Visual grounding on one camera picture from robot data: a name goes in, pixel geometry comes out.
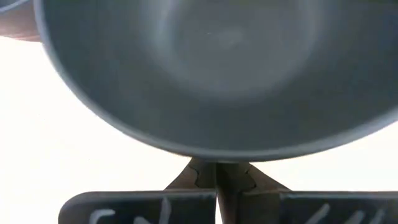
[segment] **white background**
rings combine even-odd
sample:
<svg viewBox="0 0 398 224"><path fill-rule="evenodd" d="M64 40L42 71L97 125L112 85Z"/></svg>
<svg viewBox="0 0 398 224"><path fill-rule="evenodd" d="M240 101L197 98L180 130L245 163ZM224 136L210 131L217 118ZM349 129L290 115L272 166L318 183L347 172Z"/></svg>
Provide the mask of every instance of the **white background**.
<svg viewBox="0 0 398 224"><path fill-rule="evenodd" d="M398 123L327 152L254 165L293 190L398 190L397 134ZM63 203L86 191L162 190L189 160L97 117L41 44L0 37L1 224L57 223Z"/></svg>

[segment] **gray bowl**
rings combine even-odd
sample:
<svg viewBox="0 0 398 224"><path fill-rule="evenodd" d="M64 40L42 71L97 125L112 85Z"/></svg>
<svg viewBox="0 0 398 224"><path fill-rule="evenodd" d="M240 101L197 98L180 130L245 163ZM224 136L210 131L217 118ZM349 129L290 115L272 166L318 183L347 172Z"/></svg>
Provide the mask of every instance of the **gray bowl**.
<svg viewBox="0 0 398 224"><path fill-rule="evenodd" d="M77 97L170 152L283 159L396 118L392 1L36 0L35 10Z"/></svg>

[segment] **bowl rim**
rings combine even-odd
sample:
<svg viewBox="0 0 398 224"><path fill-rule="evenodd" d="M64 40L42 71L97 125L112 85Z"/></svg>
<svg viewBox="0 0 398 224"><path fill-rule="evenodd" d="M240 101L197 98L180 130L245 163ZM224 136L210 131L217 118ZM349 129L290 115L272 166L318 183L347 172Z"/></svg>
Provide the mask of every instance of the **bowl rim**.
<svg viewBox="0 0 398 224"><path fill-rule="evenodd" d="M50 41L49 32L45 25L45 0L34 0L35 19L39 34L44 44L44 49L52 61L55 70L58 72L62 80L67 84L73 94L90 110L92 110L101 119L108 124L121 131L122 133L137 139L150 146L166 150L174 154L183 156L197 157L209 161L218 162L261 162L273 161L279 159L288 159L293 157L305 156L316 152L322 152L327 149L338 147L357 139L363 138L372 134L389 124L398 120L398 104L392 109L381 114L377 118L369 119L364 124L354 127L352 129L343 131L339 134L329 136L327 138L311 141L305 144L296 146L275 147L266 150L261 149L245 149L244 151L230 151L228 149L209 149L202 147L192 147L179 144L176 142L164 140L153 136L149 133L142 132L134 127L123 123L121 120L108 113L99 104L91 100L75 83L75 81L68 75L65 68L62 66L57 53Z"/></svg>
<svg viewBox="0 0 398 224"><path fill-rule="evenodd" d="M16 7L18 7L18 6L22 5L22 4L25 4L25 3L29 2L29 1L33 1L33 0L17 0L17 1L14 1L11 4L8 4L8 5L5 5L3 7L0 7L0 13L7 12L8 10L14 9L14 8L16 8Z"/></svg>

